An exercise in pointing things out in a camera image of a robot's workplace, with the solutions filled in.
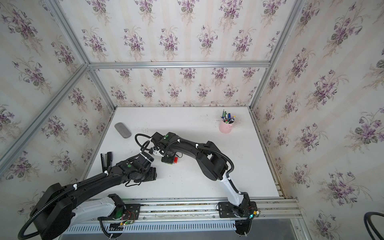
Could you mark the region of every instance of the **white table surface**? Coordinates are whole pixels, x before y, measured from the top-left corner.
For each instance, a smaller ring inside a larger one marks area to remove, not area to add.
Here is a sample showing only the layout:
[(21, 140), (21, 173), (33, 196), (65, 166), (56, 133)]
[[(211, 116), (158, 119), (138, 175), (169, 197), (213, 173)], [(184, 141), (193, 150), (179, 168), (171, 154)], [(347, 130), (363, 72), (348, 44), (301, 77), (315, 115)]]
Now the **white table surface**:
[[(117, 108), (87, 178), (101, 173), (101, 153), (113, 153), (112, 165), (138, 154), (140, 147), (134, 139), (137, 133), (152, 136), (155, 132), (162, 135), (173, 132), (193, 142), (212, 141), (235, 165), (231, 178), (238, 190), (248, 192), (250, 197), (278, 197), (248, 108), (224, 109), (236, 116), (229, 134), (223, 134), (218, 129), (223, 107)], [(118, 122), (127, 126), (132, 133), (131, 137), (121, 137), (114, 128)], [(138, 137), (138, 140), (143, 144), (147, 139)], [(226, 197), (220, 183), (205, 177), (195, 159), (184, 155), (172, 165), (161, 162), (161, 157), (154, 156), (154, 159), (151, 166), (156, 167), (155, 181), (128, 188), (120, 184), (94, 198), (103, 198), (113, 193), (123, 199)]]

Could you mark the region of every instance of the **purple flower pattern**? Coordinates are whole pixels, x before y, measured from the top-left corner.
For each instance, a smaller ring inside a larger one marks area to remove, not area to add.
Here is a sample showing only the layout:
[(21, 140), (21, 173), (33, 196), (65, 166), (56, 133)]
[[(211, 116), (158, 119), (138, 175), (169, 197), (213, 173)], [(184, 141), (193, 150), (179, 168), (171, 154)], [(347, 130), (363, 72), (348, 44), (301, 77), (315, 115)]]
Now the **purple flower pattern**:
[(32, 83), (36, 87), (36, 90), (39, 90), (43, 94), (51, 95), (51, 84), (47, 82), (41, 72), (43, 66), (40, 63), (35, 63), (33, 57), (30, 57), (28, 61), (20, 58), (18, 58), (18, 60), (18, 62), (12, 62), (12, 64), (19, 71), (19, 80)]
[(269, 39), (269, 43), (267, 45), (268, 47), (268, 52), (265, 53), (265, 59), (269, 59), (270, 56), (272, 55), (273, 49), (275, 48), (275, 45), (277, 43), (277, 40), (279, 38), (280, 31), (277, 31), (276, 34), (273, 36), (273, 38)]
[(296, 77), (300, 78), (302, 73), (305, 73), (305, 69), (308, 66), (308, 60), (310, 57), (315, 56), (313, 50), (308, 51), (306, 48), (303, 48), (300, 53), (298, 53), (295, 58), (292, 60), (293, 67), (288, 71), (287, 82), (291, 84), (296, 82)]
[(106, 10), (106, 3), (109, 0), (85, 0), (89, 5), (93, 6), (93, 11), (95, 16), (97, 17), (97, 20), (104, 21), (105, 26), (109, 24), (110, 17), (108, 16), (109, 13)]
[(340, 80), (344, 83), (349, 82), (345, 78), (346, 75), (336, 75), (336, 72), (332, 69), (327, 75), (321, 76), (320, 80), (315, 82), (316, 91), (310, 92), (306, 99), (308, 99), (306, 107), (310, 109), (316, 108), (319, 110), (319, 103), (325, 105), (328, 100), (333, 100), (334, 95), (337, 93), (337, 86)]
[(212, 83), (216, 85), (221, 85), (224, 82), (224, 79), (227, 77), (228, 69), (227, 68), (214, 68), (212, 73), (215, 77), (212, 78)]
[(210, 86), (206, 86), (204, 83), (199, 84), (199, 87), (196, 89), (197, 94), (199, 95), (199, 100), (204, 102), (207, 99), (208, 93), (211, 92)]
[(54, 172), (65, 171), (66, 173), (71, 173), (72, 169), (76, 170), (76, 163), (71, 161), (68, 151), (61, 149), (61, 152), (52, 156), (52, 158), (49, 163), (55, 167)]
[(277, 71), (277, 69), (274, 70), (274, 72), (271, 74), (271, 76), (269, 77), (269, 82), (268, 82), (268, 94), (271, 94), (273, 89), (277, 86), (279, 86), (279, 83), (280, 83), (280, 77), (279, 77), (279, 72)]
[(235, 61), (240, 61), (244, 56), (245, 52), (249, 51), (249, 47), (252, 45), (251, 32), (254, 29), (248, 29), (248, 31), (240, 30), (239, 35), (235, 37), (235, 41), (232, 46), (236, 49), (232, 52), (232, 57), (235, 58)]
[(217, 40), (218, 36), (216, 34), (216, 30), (211, 30), (209, 25), (201, 27), (201, 33), (197, 36), (199, 41), (201, 42), (201, 53), (205, 54), (205, 57), (211, 54), (213, 47), (212, 44), (215, 40)]
[(210, 107), (222, 107), (223, 105), (221, 105), (221, 100), (218, 100), (218, 101), (211, 101), (209, 106)]
[(124, 69), (115, 69), (115, 71), (120, 75), (120, 78), (123, 82), (130, 83), (131, 77), (129, 76), (132, 68), (124, 68)]
[(80, 121), (76, 120), (75, 122), (76, 124), (74, 124), (74, 127), (77, 130), (77, 135), (83, 135), (87, 139), (89, 139), (89, 137), (92, 137), (92, 131), (89, 129), (87, 119), (82, 118)]
[(140, 15), (141, 19), (147, 20), (148, 26), (153, 23), (153, 12), (152, 12), (152, 7), (153, 7), (153, 2), (156, 2), (157, 0), (135, 0), (136, 5), (140, 6)]
[(224, 99), (229, 102), (230, 100), (232, 100), (234, 94), (238, 91), (239, 90), (237, 86), (234, 86), (233, 84), (227, 84), (227, 87), (223, 89)]
[(31, 51), (32, 48), (40, 55), (40, 52), (43, 51), (43, 46), (41, 45), (43, 40), (36, 37), (38, 32), (32, 25), (32, 19), (9, 2), (1, 2), (0, 11), (4, 13), (2, 14), (3, 23), (8, 25), (9, 32), (20, 33), (22, 43), (26, 46), (27, 50)]
[(331, 57), (333, 54), (337, 54), (337, 48), (341, 48), (343, 41), (347, 40), (352, 34), (358, 35), (362, 30), (362, 22), (367, 15), (361, 15), (364, 10), (362, 4), (358, 8), (355, 7), (356, 2), (347, 9), (347, 12), (336, 18), (336, 24), (334, 26), (335, 33), (332, 34), (331, 39), (327, 39), (327, 45), (324, 49), (328, 50), (328, 53), (323, 57)]
[(129, 46), (129, 55), (135, 58), (135, 61), (141, 61), (144, 51), (144, 42), (138, 31), (140, 28), (133, 27), (132, 30), (124, 29), (124, 45)]
[(237, 106), (237, 107), (245, 106), (245, 105), (246, 105), (246, 103), (244, 101), (242, 101), (241, 99), (240, 100), (236, 99), (235, 102), (232, 104), (232, 106)]
[(185, 101), (184, 104), (183, 104), (183, 107), (194, 107), (194, 102), (193, 100), (191, 101)]
[(135, 100), (130, 100), (128, 107), (144, 107), (141, 102), (137, 102)]
[(106, 124), (104, 122), (100, 122), (99, 125), (96, 126), (96, 130), (98, 131), (100, 136), (103, 134), (105, 126)]
[(126, 102), (127, 94), (122, 89), (122, 86), (117, 85), (116, 87), (111, 87), (111, 96), (116, 98), (116, 101), (123, 105)]
[(267, 124), (269, 120), (274, 120), (275, 119), (275, 106), (273, 103), (267, 106), (266, 108), (266, 113), (264, 115), (265, 122), (264, 124)]
[(182, 21), (187, 21), (188, 24), (192, 23), (192, 20), (195, 19), (193, 17), (193, 8), (195, 7), (196, 2), (200, 0), (178, 0), (177, 3), (181, 5), (181, 17)]
[(164, 80), (163, 72), (166, 70), (165, 68), (151, 68), (149, 70), (152, 72), (152, 77), (155, 81), (161, 83)]
[(277, 133), (277, 137), (275, 139), (275, 148), (280, 149), (281, 146), (288, 147), (288, 142), (291, 141), (291, 139), (288, 137), (289, 131), (287, 128), (279, 129), (279, 132)]
[(168, 84), (167, 93), (169, 94), (170, 99), (175, 103), (179, 100), (181, 88), (174, 83), (170, 83)]
[(157, 101), (156, 107), (170, 107), (170, 104), (164, 100), (159, 100)]
[(298, 30), (296, 36), (300, 36), (304, 30), (307, 28), (308, 22), (312, 19), (313, 16), (317, 16), (320, 11), (320, 0), (312, 0), (304, 4), (303, 9), (301, 10), (300, 21), (298, 22), (295, 31)]
[(310, 175), (310, 169), (308, 169), (307, 164), (299, 165), (296, 164), (295, 171), (292, 172), (291, 178), (292, 178), (292, 185), (298, 186), (299, 184), (305, 185), (307, 188), (311, 186), (311, 178)]
[(76, 104), (79, 111), (85, 112), (87, 110), (87, 101), (84, 101), (84, 99), (85, 96), (83, 95), (83, 91), (79, 88), (73, 88), (68, 95), (68, 100), (71, 102), (71, 104)]
[(245, 83), (249, 83), (252, 80), (252, 76), (259, 70), (260, 68), (242, 68), (244, 73), (243, 82), (245, 81)]
[(22, 203), (22, 208), (17, 211), (17, 213), (21, 216), (25, 216), (25, 221), (29, 219), (30, 214), (32, 210), (35, 208), (36, 204), (39, 202), (40, 198), (43, 196), (45, 193), (44, 191), (36, 193), (37, 190), (33, 193), (33, 197), (31, 200), (28, 200), (26, 202)]
[(276, 168), (276, 171), (279, 173), (279, 174), (282, 174), (283, 173), (283, 170), (286, 170), (285, 169), (285, 165), (282, 163), (282, 160), (281, 158), (275, 158), (275, 168)]
[(268, 145), (271, 145), (271, 132), (269, 129), (267, 129), (267, 131), (263, 131), (263, 138)]
[(299, 105), (300, 103), (297, 101), (298, 95), (296, 91), (293, 91), (291, 95), (287, 95), (287, 98), (285, 99), (285, 105), (283, 107), (283, 115), (281, 116), (282, 118), (288, 118), (289, 113), (291, 112), (297, 112), (299, 110)]
[(192, 79), (195, 78), (195, 74), (195, 68), (182, 68), (180, 70), (180, 75), (183, 75), (181, 83), (185, 84), (185, 86), (190, 86), (194, 82)]
[(168, 61), (172, 61), (175, 55), (177, 55), (176, 51), (178, 50), (177, 44), (179, 41), (174, 33), (176, 29), (177, 28), (174, 26), (170, 27), (169, 30), (165, 28), (161, 29), (161, 32), (164, 33), (164, 35), (160, 35), (159, 45), (164, 46), (163, 56), (166, 56)]
[(84, 33), (83, 41), (84, 45), (90, 47), (91, 54), (94, 58), (97, 58), (100, 62), (106, 61), (105, 52), (107, 49), (105, 48), (105, 43), (103, 39), (97, 35), (98, 28), (91, 28), (89, 31), (86, 29), (82, 29), (81, 31)]
[(264, 28), (274, 21), (273, 17), (276, 14), (276, 11), (279, 9), (281, 4), (285, 4), (286, 0), (266, 0), (263, 1), (263, 7), (265, 7), (264, 12), (262, 14), (262, 23), (264, 24)]
[(349, 138), (353, 141), (352, 144), (346, 146), (351, 148), (353, 151), (357, 149), (362, 152), (362, 146), (368, 149), (368, 144), (378, 143), (384, 141), (384, 126), (382, 125), (381, 120), (377, 119), (377, 114), (384, 114), (384, 107), (380, 108), (376, 113), (367, 113), (362, 112), (365, 116), (362, 116), (359, 119), (360, 127), (355, 128), (353, 131), (350, 129), (349, 135), (344, 138)]
[(47, 138), (54, 136), (55, 141), (60, 144), (61, 141), (68, 141), (68, 129), (64, 130), (64, 123), (61, 122), (61, 118), (52, 116), (48, 118), (48, 121), (41, 128), (41, 131), (45, 134)]
[(15, 115), (11, 112), (6, 112), (8, 105), (0, 105), (0, 142), (7, 142), (9, 139), (16, 139), (22, 128), (19, 127), (21, 120), (12, 121)]
[(339, 239), (342, 240), (340, 234), (337, 232), (339, 225), (336, 222), (335, 215), (325, 215), (323, 211), (319, 213), (318, 219), (313, 219), (311, 221), (315, 230), (313, 231), (314, 235), (318, 238), (324, 237), (327, 239)]
[(239, 17), (243, 0), (221, 0), (221, 3), (219, 10), (224, 12), (224, 16), (220, 18), (219, 26), (223, 27), (223, 31), (229, 31), (235, 24), (234, 19)]
[(364, 78), (369, 77), (372, 78), (372, 82), (364, 88), (373, 88), (377, 90), (379, 85), (384, 87), (384, 59), (379, 60), (376, 63), (376, 66), (370, 66), (369, 70), (371, 72), (364, 75)]
[(30, 164), (29, 160), (26, 158), (28, 152), (22, 151), (20, 157), (7, 169), (4, 175), (6, 175), (6, 180), (14, 179), (15, 177), (19, 178), (20, 181), (31, 181), (33, 175), (39, 176), (39, 171), (35, 164)]
[(92, 97), (91, 98), (92, 108), (93, 110), (98, 111), (101, 115), (104, 115), (105, 110), (103, 108), (103, 105), (101, 104), (101, 97)]
[(305, 128), (301, 130), (303, 136), (295, 138), (295, 148), (297, 148), (298, 152), (304, 154), (304, 150), (307, 152), (310, 152), (312, 149), (316, 150), (317, 146), (319, 146), (321, 137), (328, 139), (325, 135), (326, 132), (320, 131), (318, 128), (317, 124), (314, 123), (311, 126), (306, 125)]
[(59, 63), (65, 63), (65, 69), (69, 73), (74, 73), (77, 70), (78, 64), (74, 63), (74, 56), (72, 50), (61, 41), (61, 35), (57, 38), (57, 43), (52, 42), (51, 46), (55, 49), (55, 56), (59, 60)]
[(321, 187), (318, 193), (322, 194), (323, 199), (331, 202), (333, 206), (336, 201), (339, 206), (349, 204), (353, 207), (353, 203), (358, 201), (358, 196), (361, 192), (364, 193), (366, 199), (370, 198), (372, 200), (372, 197), (368, 194), (369, 189), (353, 184), (356, 177), (351, 172), (343, 174), (336, 170), (334, 173), (328, 174), (329, 178), (331, 178), (330, 182), (325, 179), (319, 182), (319, 185), (323, 187)]
[(148, 86), (147, 84), (141, 84), (140, 85), (139, 92), (144, 95), (144, 98), (146, 101), (152, 102), (153, 101), (153, 93), (155, 92), (155, 89), (153, 89), (152, 86)]
[(88, 162), (91, 160), (93, 149), (92, 148), (87, 148), (88, 145), (84, 147), (84, 153), (81, 155), (81, 158), (84, 160), (85, 164), (88, 164)]

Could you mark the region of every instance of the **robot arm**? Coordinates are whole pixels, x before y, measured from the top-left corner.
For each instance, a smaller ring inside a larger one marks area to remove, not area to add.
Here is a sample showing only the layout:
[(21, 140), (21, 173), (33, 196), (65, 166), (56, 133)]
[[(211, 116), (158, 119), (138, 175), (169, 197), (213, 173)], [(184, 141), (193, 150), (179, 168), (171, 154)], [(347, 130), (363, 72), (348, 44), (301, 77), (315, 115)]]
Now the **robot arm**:
[[(154, 147), (148, 149), (149, 141), (140, 145), (137, 136), (145, 136), (153, 142)], [(162, 156), (162, 162), (173, 163), (176, 152), (182, 152), (198, 162), (203, 174), (211, 180), (219, 180), (228, 193), (232, 212), (237, 217), (250, 217), (251, 202), (247, 193), (239, 192), (232, 180), (232, 161), (210, 141), (195, 143), (180, 138), (174, 133), (161, 135), (156, 132), (152, 137), (137, 134), (136, 142), (141, 146), (139, 154), (117, 163), (99, 175), (62, 187), (59, 183), (51, 185), (34, 209), (29, 220), (21, 228), (18, 238), (28, 239), (40, 234), (42, 240), (51, 240), (62, 234), (69, 226), (97, 217), (120, 219), (125, 211), (125, 204), (116, 194), (110, 194), (102, 200), (88, 201), (96, 194), (122, 183), (145, 182), (156, 180), (156, 168), (151, 167), (154, 158), (146, 153)], [(37, 232), (24, 235), (31, 223)]]

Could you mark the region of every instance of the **black metal plate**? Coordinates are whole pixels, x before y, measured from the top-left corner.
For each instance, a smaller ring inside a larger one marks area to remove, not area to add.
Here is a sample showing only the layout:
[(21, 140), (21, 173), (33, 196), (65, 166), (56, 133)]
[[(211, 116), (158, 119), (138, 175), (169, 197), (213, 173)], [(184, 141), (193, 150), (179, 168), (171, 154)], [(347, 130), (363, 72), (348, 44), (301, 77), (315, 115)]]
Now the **black metal plate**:
[[(230, 204), (229, 202), (219, 202), (218, 203), (218, 212), (220, 218), (229, 218), (229, 217), (237, 217), (233, 213), (233, 208), (235, 205)], [(253, 211), (257, 210), (256, 202), (251, 202), (251, 209), (244, 213), (244, 216), (249, 216)]]
[(137, 220), (139, 218), (141, 204), (126, 204), (127, 212), (125, 216), (122, 217), (123, 220)]

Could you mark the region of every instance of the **metal beam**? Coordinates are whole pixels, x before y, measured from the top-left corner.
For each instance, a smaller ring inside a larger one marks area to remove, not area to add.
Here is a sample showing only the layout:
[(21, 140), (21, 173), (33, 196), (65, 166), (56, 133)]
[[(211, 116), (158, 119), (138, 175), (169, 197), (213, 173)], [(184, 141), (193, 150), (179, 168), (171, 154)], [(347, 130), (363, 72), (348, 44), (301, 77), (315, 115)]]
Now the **metal beam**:
[(113, 62), (90, 63), (91, 69), (121, 68), (267, 68), (269, 61)]
[(71, 24), (65, 15), (63, 9), (61, 8), (57, 0), (45, 0), (48, 8), (51, 10), (53, 17), (56, 19), (57, 24), (61, 28), (64, 36), (68, 39), (71, 47), (74, 49), (76, 54), (79, 56), (79, 59), (82, 63), (90, 63), (87, 54), (84, 52), (84, 49), (81, 46), (76, 34), (74, 33)]
[(251, 103), (252, 110), (254, 110), (255, 106), (257, 105), (257, 102), (260, 100), (261, 95), (267, 85), (268, 79), (271, 76), (272, 71), (276, 68), (278, 58), (283, 53), (284, 47), (288, 41), (288, 38), (291, 32), (293, 31), (293, 28), (296, 24), (296, 20), (301, 14), (301, 10), (305, 2), (306, 0), (296, 0), (294, 5), (292, 6), (289, 17), (284, 25), (283, 30), (280, 33), (279, 41), (277, 42), (277, 44), (273, 49), (273, 53), (270, 61), (271, 65), (267, 69), (267, 72), (264, 74), (263, 79), (260, 81), (259, 86), (256, 89), (255, 97), (253, 98), (253, 101)]
[(104, 101), (107, 103), (107, 107), (111, 112), (114, 112), (116, 107), (113, 103), (111, 97), (108, 94), (107, 89), (105, 88), (103, 81), (100, 79), (99, 75), (96, 73), (96, 70), (89, 70), (88, 75), (94, 83), (95, 87), (99, 91), (100, 95), (103, 97)]
[(83, 64), (65, 83), (62, 89), (52, 98), (52, 100), (43, 108), (38, 116), (26, 127), (23, 134), (16, 142), (8, 149), (4, 156), (0, 159), (0, 176), (14, 163), (16, 157), (28, 145), (32, 138), (39, 132), (39, 129), (46, 120), (52, 116), (54, 111), (60, 105), (63, 99), (68, 96), (69, 91), (78, 83), (81, 77), (89, 69), (86, 64)]

